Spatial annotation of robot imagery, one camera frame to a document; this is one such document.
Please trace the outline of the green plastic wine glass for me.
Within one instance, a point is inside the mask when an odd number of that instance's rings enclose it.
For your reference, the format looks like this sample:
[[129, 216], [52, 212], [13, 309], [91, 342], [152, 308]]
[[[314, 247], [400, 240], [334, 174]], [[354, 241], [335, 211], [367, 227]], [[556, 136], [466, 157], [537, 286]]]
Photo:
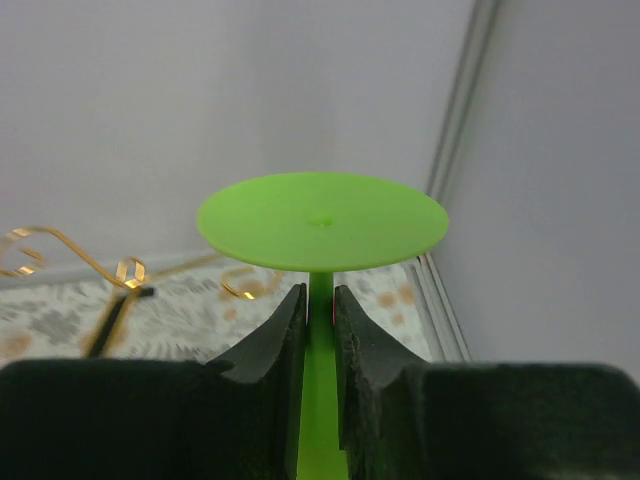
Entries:
[[339, 447], [333, 332], [334, 275], [393, 265], [436, 246], [445, 209], [423, 192], [371, 176], [285, 173], [210, 196], [196, 220], [219, 253], [278, 271], [306, 272], [309, 301], [297, 476], [345, 479]]

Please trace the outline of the gold wine glass rack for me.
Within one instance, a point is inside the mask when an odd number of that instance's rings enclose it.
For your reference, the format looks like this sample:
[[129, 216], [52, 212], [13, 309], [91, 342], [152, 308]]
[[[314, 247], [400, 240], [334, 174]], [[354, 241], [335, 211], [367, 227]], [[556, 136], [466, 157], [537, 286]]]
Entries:
[[[131, 307], [139, 299], [146, 298], [151, 295], [149, 292], [153, 290], [151, 287], [152, 281], [164, 279], [165, 277], [170, 277], [172, 275], [182, 273], [183, 271], [211, 264], [223, 258], [223, 255], [219, 253], [208, 254], [151, 274], [148, 273], [145, 264], [140, 259], [134, 256], [128, 256], [120, 260], [117, 263], [115, 272], [111, 273], [61, 231], [55, 228], [42, 226], [17, 228], [2, 236], [1, 258], [18, 241], [36, 234], [44, 234], [54, 237], [114, 287], [111, 295], [111, 301], [108, 303], [103, 318], [99, 322], [99, 327], [94, 329], [93, 336], [91, 337], [91, 340], [89, 340], [88, 348], [84, 354], [85, 358], [99, 358], [109, 350], [113, 343], [112, 338], [114, 332], [118, 333], [120, 324], [125, 319], [129, 310], [131, 310]], [[19, 248], [19, 251], [30, 257], [33, 262], [14, 269], [7, 269], [1, 266], [2, 277], [27, 277], [42, 270], [48, 262], [43, 254], [34, 249], [21, 247]], [[221, 277], [222, 287], [235, 297], [248, 300], [255, 300], [259, 298], [265, 293], [264, 288], [254, 291], [239, 290], [234, 288], [229, 281], [234, 276], [249, 273], [253, 270], [253, 267], [242, 267], [240, 269], [225, 272]]]

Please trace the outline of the floral table mat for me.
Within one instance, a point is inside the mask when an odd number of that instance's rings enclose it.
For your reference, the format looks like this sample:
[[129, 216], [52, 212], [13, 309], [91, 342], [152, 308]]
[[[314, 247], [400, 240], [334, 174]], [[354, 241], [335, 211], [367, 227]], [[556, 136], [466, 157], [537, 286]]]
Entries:
[[[219, 261], [164, 278], [152, 296], [133, 305], [115, 333], [110, 357], [210, 360], [268, 318], [301, 273], [285, 273], [277, 286], [264, 269], [245, 271]], [[418, 356], [430, 359], [426, 316], [402, 264], [338, 273], [367, 315]], [[111, 299], [102, 280], [29, 285], [13, 280], [1, 291], [1, 361], [80, 357], [89, 348]]]

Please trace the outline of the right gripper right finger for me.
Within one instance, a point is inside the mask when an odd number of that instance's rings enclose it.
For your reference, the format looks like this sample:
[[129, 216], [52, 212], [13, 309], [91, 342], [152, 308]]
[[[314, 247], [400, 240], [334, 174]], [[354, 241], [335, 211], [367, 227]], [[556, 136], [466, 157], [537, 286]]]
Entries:
[[582, 363], [435, 363], [334, 297], [339, 440], [353, 479], [635, 479], [639, 388]]

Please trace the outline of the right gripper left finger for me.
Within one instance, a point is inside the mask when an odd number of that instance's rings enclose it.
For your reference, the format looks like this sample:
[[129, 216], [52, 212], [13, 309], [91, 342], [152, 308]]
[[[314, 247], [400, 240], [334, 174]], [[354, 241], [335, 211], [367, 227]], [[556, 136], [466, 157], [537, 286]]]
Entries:
[[24, 360], [1, 371], [5, 479], [292, 479], [307, 290], [211, 361]]

